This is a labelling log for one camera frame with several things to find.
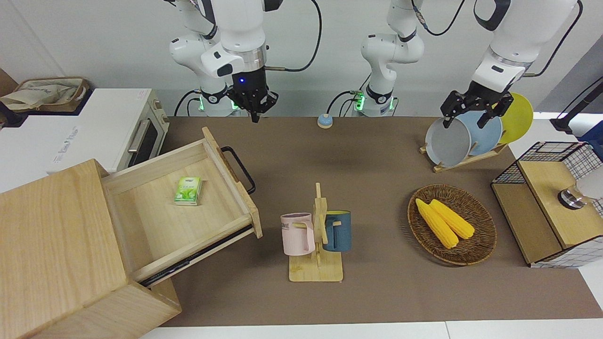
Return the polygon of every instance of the brown table mat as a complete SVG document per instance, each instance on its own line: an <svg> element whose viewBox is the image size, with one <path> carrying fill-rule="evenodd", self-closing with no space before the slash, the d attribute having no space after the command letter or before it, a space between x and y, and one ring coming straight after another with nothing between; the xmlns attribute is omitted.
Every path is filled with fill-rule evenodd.
<svg viewBox="0 0 603 339"><path fill-rule="evenodd" d="M163 151L201 139L203 126L236 150L257 183L251 197L264 237L245 237L177 274L183 312L165 326L602 317L578 270L526 266L490 189L511 152L435 174L418 152L433 120L336 118L322 130L316 118L172 118ZM352 212L341 283L288 281L279 217L311 212L315 182L330 209ZM418 246L406 207L431 183L465 189L491 213L498 243L488 260L447 267Z"/></svg>

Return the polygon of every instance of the woven tray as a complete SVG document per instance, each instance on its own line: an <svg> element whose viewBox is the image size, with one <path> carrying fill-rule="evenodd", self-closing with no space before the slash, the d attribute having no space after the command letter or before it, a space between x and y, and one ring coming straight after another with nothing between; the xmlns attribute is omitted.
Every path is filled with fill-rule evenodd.
<svg viewBox="0 0 603 339"><path fill-rule="evenodd" d="M460 242L454 248L445 248L419 214L416 198L426 203L432 199L441 201L467 220L475 233L467 240L459 238ZM471 194L454 186L435 184L416 191L408 204L408 223L412 234L427 252L450 264L477 264L486 260L496 247L496 228L486 208Z"/></svg>

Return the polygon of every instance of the black drawer handle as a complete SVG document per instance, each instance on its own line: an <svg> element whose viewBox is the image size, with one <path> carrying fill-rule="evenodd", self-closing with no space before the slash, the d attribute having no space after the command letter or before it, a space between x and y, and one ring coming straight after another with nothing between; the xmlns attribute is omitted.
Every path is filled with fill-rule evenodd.
<svg viewBox="0 0 603 339"><path fill-rule="evenodd" d="M222 151L222 153L229 152L230 154L232 154L232 156L236 160L236 163L238 163L239 167L241 167L241 171L243 171L243 174L245 174L247 180L249 181L249 183L251 183L251 187L247 190L247 194L254 193L256 191L256 182L253 181L251 174L249 174L249 172L245 168L245 165L243 165L243 162L241 161L239 156L236 155L235 150L233 150L232 147L230 147L230 146L224 146L224 147L220 148L220 150Z"/></svg>

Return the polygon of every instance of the oven handle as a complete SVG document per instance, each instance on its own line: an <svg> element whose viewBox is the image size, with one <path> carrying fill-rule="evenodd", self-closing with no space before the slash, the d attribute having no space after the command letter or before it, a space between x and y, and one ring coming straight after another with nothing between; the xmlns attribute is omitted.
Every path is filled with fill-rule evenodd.
<svg viewBox="0 0 603 339"><path fill-rule="evenodd" d="M138 128L136 129L136 134L134 135L134 139L132 143L128 147L128 153L138 153L142 146L142 141L145 139L145 135L151 125L151 121L149 119L143 120L138 123Z"/></svg>
<svg viewBox="0 0 603 339"><path fill-rule="evenodd" d="M249 180L249 182L251 183L251 187L247 190L247 194L254 193L256 191L256 182L253 181L251 174L249 174L249 172L245 168L245 165L243 165L243 162L240 160L239 156L236 155L235 150L233 150L232 147L230 147L230 146L224 146L224 147L220 148L220 151L222 151L222 153L229 152L230 154L232 154L232 156L236 160L236 163L238 163L239 167L241 167L241 171L243 171L243 173L247 177L247 180Z"/></svg>

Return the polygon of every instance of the corn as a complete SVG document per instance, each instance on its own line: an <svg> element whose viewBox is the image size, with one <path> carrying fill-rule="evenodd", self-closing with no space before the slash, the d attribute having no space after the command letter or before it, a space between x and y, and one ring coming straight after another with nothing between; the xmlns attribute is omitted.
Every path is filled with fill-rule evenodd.
<svg viewBox="0 0 603 339"><path fill-rule="evenodd" d="M416 199L418 212L445 248L451 249L458 244L458 237L446 222L423 200Z"/></svg>
<svg viewBox="0 0 603 339"><path fill-rule="evenodd" d="M461 238L469 239L475 233L475 229L470 223L468 223L460 215L456 214L456 212L451 210L448 206L442 204L442 202L438 201L437 199L433 199L429 205Z"/></svg>

